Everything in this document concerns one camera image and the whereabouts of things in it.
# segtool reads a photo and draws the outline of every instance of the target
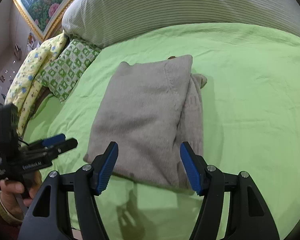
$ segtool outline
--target sweater sleeve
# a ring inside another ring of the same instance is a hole
[[[20,226],[9,225],[0,216],[0,239],[13,239],[17,240],[19,234]]]

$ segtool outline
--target blue rubber grip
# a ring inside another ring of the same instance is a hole
[[[182,143],[180,146],[180,157],[183,163],[183,166],[186,169],[186,173],[191,184],[192,189],[197,192],[199,195],[202,191],[202,187],[200,184],[200,174],[188,152],[184,144]]]
[[[43,140],[42,146],[49,148],[50,146],[57,144],[57,143],[64,142],[65,140],[66,140],[66,136],[63,133],[60,133],[56,136],[53,136],[53,137]]]
[[[118,145],[115,144],[107,157],[105,164],[102,166],[101,171],[98,177],[98,186],[96,188],[96,192],[101,194],[107,188],[108,182],[110,180],[110,176],[112,174],[115,162],[118,158]]]

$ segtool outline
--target framed painting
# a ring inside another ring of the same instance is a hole
[[[20,14],[41,41],[60,28],[67,7],[73,0],[13,0]]]

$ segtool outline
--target human hand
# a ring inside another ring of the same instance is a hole
[[[42,184],[42,177],[39,171],[34,173],[34,184],[29,189],[30,198],[24,199],[23,203],[25,206],[30,206],[32,199],[34,198],[35,194],[37,194],[40,185]],[[0,199],[2,204],[5,208],[9,211],[11,215],[14,217],[19,217],[22,214],[22,210],[14,196],[14,194],[21,194],[25,191],[24,186],[21,182],[17,181],[9,181],[9,180],[0,180],[0,188],[1,188],[1,195]]]

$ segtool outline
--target black cable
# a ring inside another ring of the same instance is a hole
[[[21,139],[18,139],[20,142],[23,142],[25,145],[29,146],[28,143],[26,143],[25,141],[21,140]]]

